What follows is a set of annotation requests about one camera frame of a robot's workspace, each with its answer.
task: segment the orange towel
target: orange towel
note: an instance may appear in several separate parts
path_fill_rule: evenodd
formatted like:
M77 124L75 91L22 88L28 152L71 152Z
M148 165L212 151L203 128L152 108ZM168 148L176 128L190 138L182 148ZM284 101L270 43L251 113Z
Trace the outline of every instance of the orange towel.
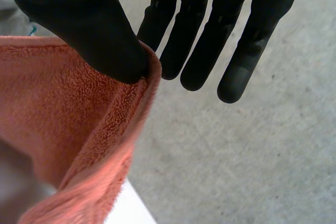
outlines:
M128 172L161 67L128 85L103 76L58 38L0 37L0 139L29 155L58 192L21 224L103 223Z

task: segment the black glove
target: black glove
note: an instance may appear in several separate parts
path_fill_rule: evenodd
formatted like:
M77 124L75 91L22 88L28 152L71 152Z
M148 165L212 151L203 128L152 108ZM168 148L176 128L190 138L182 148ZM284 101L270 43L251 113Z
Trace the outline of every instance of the black glove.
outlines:
M118 0L15 2L99 72L125 83L135 83L148 73L147 56Z
M207 0L181 0L173 30L160 61L162 77L176 78L204 18ZM202 87L232 32L244 0L213 0L212 12L190 59L181 74L184 88ZM236 51L219 83L217 94L227 103L239 100L267 42L281 17L294 0L253 0L251 14ZM171 21L176 0L151 0L139 29L138 38L157 50Z

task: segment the gray concrete surface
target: gray concrete surface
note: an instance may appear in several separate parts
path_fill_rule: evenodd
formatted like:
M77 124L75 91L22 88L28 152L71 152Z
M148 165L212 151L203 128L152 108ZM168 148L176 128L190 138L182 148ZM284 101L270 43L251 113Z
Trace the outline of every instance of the gray concrete surface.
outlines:
M149 0L120 1L137 31ZM228 105L250 1L201 90L161 83L129 176L159 224L336 223L336 0L296 0Z

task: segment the microfiber towel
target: microfiber towel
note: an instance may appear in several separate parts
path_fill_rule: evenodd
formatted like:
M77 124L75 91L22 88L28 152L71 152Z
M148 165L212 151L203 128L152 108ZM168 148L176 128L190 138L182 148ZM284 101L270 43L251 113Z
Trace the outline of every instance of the microfiber towel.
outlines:
M159 60L143 47L150 74L129 85L93 70L59 38L0 37L0 139L58 190L19 224L104 222L160 81Z

